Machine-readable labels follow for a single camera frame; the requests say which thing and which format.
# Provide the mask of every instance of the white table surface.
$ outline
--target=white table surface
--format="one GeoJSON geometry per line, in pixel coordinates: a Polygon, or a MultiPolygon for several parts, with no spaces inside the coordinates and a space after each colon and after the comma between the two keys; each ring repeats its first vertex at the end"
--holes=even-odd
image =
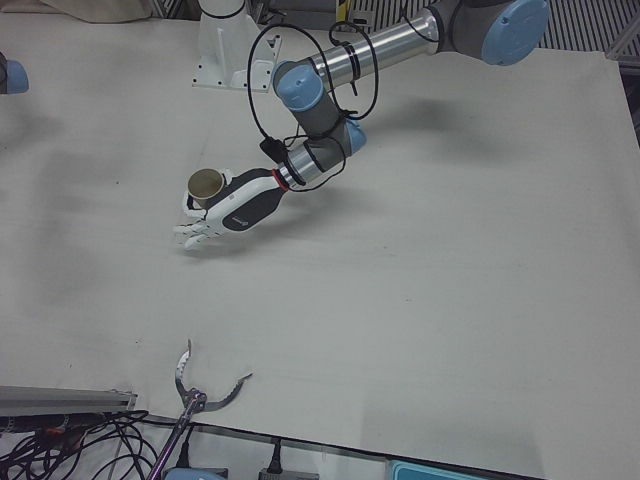
{"type": "MultiPolygon", "coordinates": [[[[186,179],[270,166],[246,95],[191,87],[197,23],[0,15],[0,383],[554,479],[640,477],[640,156],[616,65],[536,51],[382,72],[346,171],[185,253],[186,179]]],[[[286,35],[281,59],[312,47],[286,35]]],[[[373,82],[344,104],[364,107],[373,82]]],[[[273,94],[265,127],[294,130],[273,94]]]]}

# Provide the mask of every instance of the robot finger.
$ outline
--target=robot finger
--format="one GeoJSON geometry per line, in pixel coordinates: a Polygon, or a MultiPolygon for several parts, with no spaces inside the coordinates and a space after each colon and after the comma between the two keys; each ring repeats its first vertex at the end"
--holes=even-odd
{"type": "Polygon", "coordinates": [[[202,243],[205,239],[209,238],[207,235],[200,234],[194,235],[193,237],[189,237],[186,242],[184,242],[185,250],[192,250],[196,248],[200,243],[202,243]]]}
{"type": "Polygon", "coordinates": [[[204,223],[192,223],[191,225],[176,225],[173,227],[173,231],[184,235],[193,235],[202,232],[205,228],[207,226],[204,223]]]}

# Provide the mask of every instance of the black wire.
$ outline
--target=black wire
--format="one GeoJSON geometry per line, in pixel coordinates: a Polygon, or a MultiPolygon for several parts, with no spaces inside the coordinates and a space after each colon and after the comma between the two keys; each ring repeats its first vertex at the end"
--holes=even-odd
{"type": "MultiPolygon", "coordinates": [[[[369,46],[369,50],[371,51],[371,60],[373,62],[373,99],[371,100],[371,105],[369,105],[369,108],[367,108],[367,110],[362,115],[358,115],[356,117],[352,115],[346,116],[346,118],[349,118],[351,120],[362,120],[373,111],[374,107],[376,106],[376,102],[378,101],[378,87],[380,85],[380,69],[378,66],[378,56],[376,55],[376,49],[374,48],[373,42],[371,42],[371,38],[369,37],[367,32],[365,32],[360,25],[356,25],[353,22],[346,22],[346,21],[336,22],[331,26],[331,28],[329,29],[329,40],[333,45],[340,45],[340,42],[333,37],[333,33],[335,32],[336,28],[341,27],[343,25],[347,27],[351,27],[356,32],[358,32],[362,36],[362,38],[364,38],[364,40],[367,42],[367,45],[369,46]]],[[[337,103],[336,103],[336,106],[338,107],[338,110],[344,111],[340,108],[340,106],[337,103]]]]}
{"type": "Polygon", "coordinates": [[[267,134],[265,129],[262,128],[262,125],[260,124],[260,121],[258,120],[258,115],[256,113],[255,105],[253,103],[253,94],[251,92],[251,65],[253,64],[253,56],[255,55],[255,51],[256,51],[256,48],[258,47],[258,44],[260,43],[260,40],[262,40],[262,37],[264,37],[268,32],[270,32],[274,28],[289,28],[291,30],[295,30],[296,32],[301,33],[302,35],[307,37],[309,39],[309,41],[311,41],[311,43],[313,43],[313,45],[316,47],[316,49],[320,53],[320,56],[322,57],[322,62],[325,65],[325,70],[327,72],[327,80],[329,82],[329,91],[331,92],[331,96],[333,98],[333,102],[336,105],[338,105],[338,100],[337,100],[335,92],[334,92],[335,88],[333,86],[333,79],[331,78],[331,72],[329,71],[329,64],[327,62],[327,57],[325,56],[324,51],[322,50],[322,47],[320,46],[318,41],[315,38],[313,38],[313,36],[311,36],[311,34],[309,32],[307,32],[303,28],[298,27],[297,25],[292,25],[290,23],[278,23],[276,25],[269,25],[268,27],[265,27],[258,34],[256,39],[253,41],[253,44],[251,45],[251,50],[249,51],[249,59],[247,61],[247,96],[249,98],[249,108],[251,109],[251,115],[253,116],[253,121],[255,122],[256,127],[258,127],[258,130],[260,131],[260,133],[262,134],[262,136],[264,138],[271,138],[271,137],[270,137],[269,134],[267,134]]]}
{"type": "Polygon", "coordinates": [[[409,17],[407,16],[407,9],[409,8],[409,0],[405,0],[404,5],[402,6],[402,8],[400,8],[400,19],[404,20],[405,22],[407,22],[407,24],[411,27],[411,30],[413,30],[415,32],[416,35],[418,35],[420,38],[422,38],[424,41],[426,42],[431,42],[431,43],[440,43],[439,40],[434,40],[432,38],[429,38],[423,34],[421,34],[416,27],[413,26],[413,24],[411,23],[411,20],[409,20],[409,17]]]}
{"type": "Polygon", "coordinates": [[[312,192],[312,191],[317,190],[320,187],[324,186],[333,177],[335,177],[337,175],[340,175],[342,172],[344,172],[344,169],[347,166],[347,154],[344,151],[344,148],[342,147],[342,144],[338,140],[333,138],[333,137],[325,137],[325,138],[333,140],[336,143],[336,145],[338,145],[338,148],[340,148],[340,152],[342,153],[342,165],[340,166],[340,170],[338,170],[337,172],[331,174],[329,177],[325,178],[322,183],[316,185],[315,187],[305,188],[305,189],[302,189],[302,190],[298,190],[298,189],[294,190],[292,188],[289,188],[289,190],[291,190],[292,192],[296,192],[296,193],[312,192]]]}
{"type": "Polygon", "coordinates": [[[132,460],[132,465],[123,475],[124,479],[135,468],[139,477],[144,480],[144,468],[152,467],[153,462],[157,459],[157,453],[153,446],[144,439],[141,431],[135,426],[136,423],[154,423],[162,426],[173,425],[168,422],[145,421],[148,412],[133,411],[117,414],[108,414],[105,419],[96,425],[84,428],[74,428],[63,432],[55,437],[46,436],[42,432],[36,432],[32,436],[27,437],[14,447],[8,454],[0,457],[0,480],[14,480],[18,478],[26,478],[26,480],[49,480],[52,475],[59,470],[63,464],[67,464],[69,460],[73,460],[69,469],[60,478],[66,480],[71,478],[80,461],[82,453],[94,445],[101,444],[105,441],[120,440],[122,445],[128,451],[127,454],[111,460],[104,465],[99,475],[106,468],[113,465],[117,461],[125,458],[132,460]],[[97,438],[87,441],[88,435],[98,435],[97,438]],[[62,445],[59,451],[54,450],[57,445],[62,445]],[[152,460],[149,460],[143,453],[145,448],[152,454],[152,460]],[[9,470],[17,468],[16,474],[12,473],[9,477],[9,470]],[[35,473],[35,469],[42,469],[42,473],[35,473]]]}
{"type": "Polygon", "coordinates": [[[4,82],[5,80],[9,80],[9,71],[7,70],[7,66],[4,64],[4,62],[0,62],[0,69],[2,70],[2,78],[0,78],[0,83],[4,82]]]}
{"type": "Polygon", "coordinates": [[[202,11],[202,13],[204,13],[207,17],[215,18],[217,20],[225,20],[227,18],[235,17],[236,15],[239,15],[240,13],[242,13],[244,9],[245,9],[245,4],[244,2],[242,2],[242,6],[235,12],[232,12],[228,15],[214,15],[213,13],[207,12],[204,8],[202,8],[202,6],[200,7],[200,10],[202,11]]]}

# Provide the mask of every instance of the reacher grabber tool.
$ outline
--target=reacher grabber tool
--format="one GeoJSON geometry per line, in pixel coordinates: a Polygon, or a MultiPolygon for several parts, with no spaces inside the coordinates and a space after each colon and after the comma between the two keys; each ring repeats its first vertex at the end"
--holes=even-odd
{"type": "Polygon", "coordinates": [[[214,412],[226,407],[238,396],[244,382],[253,375],[252,373],[249,373],[248,375],[239,378],[236,386],[231,390],[231,393],[222,400],[208,402],[206,393],[195,387],[187,390],[182,383],[184,369],[187,366],[189,357],[191,357],[191,340],[189,340],[188,345],[187,350],[182,354],[180,360],[178,360],[175,377],[176,388],[180,394],[180,398],[182,399],[184,410],[174,425],[171,435],[169,435],[169,439],[164,444],[164,447],[162,447],[158,460],[151,469],[147,480],[159,480],[162,477],[162,470],[166,466],[167,460],[169,460],[169,457],[171,456],[171,452],[173,452],[173,449],[176,447],[178,440],[180,440],[180,437],[187,428],[187,425],[189,425],[193,415],[200,412],[214,412]]]}

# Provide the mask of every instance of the black cable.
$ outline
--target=black cable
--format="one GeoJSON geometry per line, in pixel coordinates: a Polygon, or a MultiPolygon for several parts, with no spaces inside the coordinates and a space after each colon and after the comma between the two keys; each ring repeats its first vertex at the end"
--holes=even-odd
{"type": "Polygon", "coordinates": [[[340,175],[342,172],[344,172],[344,169],[347,166],[347,154],[344,151],[344,148],[342,147],[342,144],[338,140],[333,138],[333,137],[325,137],[325,138],[333,140],[336,143],[336,145],[338,145],[338,148],[340,149],[340,152],[342,153],[342,165],[340,166],[340,170],[338,170],[337,172],[331,174],[329,177],[325,178],[322,183],[316,185],[315,187],[305,188],[305,189],[302,189],[302,190],[298,190],[298,189],[294,190],[292,188],[289,188],[290,191],[296,192],[296,193],[312,192],[312,191],[317,190],[320,187],[324,186],[333,177],[336,177],[336,176],[340,175]]]}
{"type": "Polygon", "coordinates": [[[336,105],[338,105],[338,100],[337,100],[335,92],[334,92],[335,88],[333,86],[333,79],[331,78],[331,72],[329,71],[327,57],[325,56],[324,51],[322,50],[322,47],[320,46],[318,41],[315,38],[313,38],[313,36],[311,36],[311,34],[309,32],[307,32],[303,28],[298,27],[297,25],[292,25],[290,23],[279,23],[279,24],[276,24],[276,25],[269,25],[268,27],[264,28],[258,34],[256,39],[253,41],[253,44],[251,45],[251,50],[249,51],[249,59],[247,61],[247,96],[248,96],[248,99],[249,99],[249,108],[251,109],[251,115],[253,116],[253,121],[255,122],[256,127],[258,128],[258,130],[260,131],[262,136],[264,138],[266,138],[266,139],[270,139],[272,137],[265,131],[265,129],[260,124],[260,120],[258,120],[258,115],[256,113],[256,108],[255,108],[255,105],[253,103],[253,93],[251,92],[251,65],[253,64],[253,56],[255,55],[255,51],[256,51],[256,48],[258,48],[258,44],[260,43],[260,40],[262,40],[262,38],[268,32],[273,30],[274,28],[289,28],[291,30],[295,30],[296,32],[301,33],[302,35],[307,37],[309,39],[309,41],[311,41],[311,43],[313,43],[314,47],[316,47],[316,49],[318,50],[320,56],[322,57],[323,64],[325,65],[325,70],[327,72],[327,80],[329,82],[329,91],[330,91],[331,96],[333,98],[333,102],[336,105]]]}
{"type": "Polygon", "coordinates": [[[416,27],[413,26],[413,23],[411,23],[411,20],[409,20],[409,17],[407,16],[407,9],[409,8],[409,0],[405,0],[404,5],[400,8],[400,19],[404,20],[405,22],[407,22],[407,24],[411,27],[411,30],[413,30],[415,32],[416,35],[418,35],[420,38],[422,38],[424,41],[426,42],[430,42],[430,43],[440,43],[439,40],[433,40],[432,38],[429,38],[423,34],[421,34],[416,27]]]}
{"type": "Polygon", "coordinates": [[[282,439],[278,438],[276,444],[273,447],[273,454],[271,455],[271,462],[267,467],[267,473],[280,475],[282,473],[282,464],[280,463],[280,448],[282,447],[282,439]]]}
{"type": "Polygon", "coordinates": [[[228,15],[214,15],[211,12],[207,12],[204,8],[202,8],[202,6],[200,6],[200,10],[202,11],[202,13],[204,13],[207,17],[215,18],[216,20],[225,20],[227,18],[235,17],[236,15],[239,15],[240,13],[242,13],[244,8],[245,8],[245,5],[244,5],[244,2],[242,2],[242,6],[235,12],[232,12],[228,15]]]}
{"type": "Polygon", "coordinates": [[[191,434],[193,433],[193,429],[195,425],[191,425],[189,431],[187,432],[187,436],[182,441],[182,447],[180,447],[180,455],[178,455],[178,461],[176,462],[176,468],[190,468],[189,464],[189,439],[191,438],[191,434]]]}
{"type": "MultiPolygon", "coordinates": [[[[49,480],[62,465],[73,460],[69,470],[62,477],[58,476],[60,480],[69,479],[84,451],[94,445],[116,439],[122,442],[128,453],[108,462],[96,476],[117,461],[130,458],[132,465],[122,478],[124,479],[135,468],[136,473],[144,480],[143,464],[145,468],[151,467],[157,459],[155,449],[144,439],[140,430],[135,426],[138,422],[142,423],[147,415],[146,411],[108,414],[101,423],[84,428],[68,429],[59,435],[52,436],[46,431],[36,432],[18,442],[11,452],[0,457],[0,480],[18,478],[49,480]],[[88,435],[98,434],[100,435],[97,438],[87,441],[88,435]],[[152,461],[143,454],[145,448],[152,454],[152,461]],[[15,474],[12,472],[10,477],[9,470],[14,468],[17,468],[18,471],[15,474]],[[43,473],[35,473],[36,468],[42,469],[43,473]]],[[[169,425],[166,422],[154,423],[162,423],[163,426],[169,425]]]]}
{"type": "MultiPolygon", "coordinates": [[[[341,42],[339,42],[333,37],[333,33],[335,32],[336,28],[341,27],[343,25],[351,27],[356,32],[358,32],[362,36],[362,38],[364,38],[364,40],[367,42],[367,45],[369,46],[369,50],[371,51],[371,60],[373,62],[373,99],[371,100],[371,104],[369,105],[369,108],[367,108],[367,110],[362,115],[358,115],[356,117],[352,115],[346,116],[346,118],[349,118],[351,120],[362,120],[373,111],[374,107],[376,106],[376,102],[378,101],[378,87],[380,85],[380,69],[378,66],[378,56],[376,55],[376,49],[374,48],[373,42],[371,41],[371,38],[369,37],[367,32],[365,32],[360,25],[356,25],[353,22],[346,22],[346,21],[336,22],[331,26],[331,28],[329,29],[329,40],[333,45],[336,45],[336,46],[341,45],[341,42]]],[[[337,103],[336,103],[336,106],[340,111],[344,111],[340,108],[340,106],[337,103]]]]}

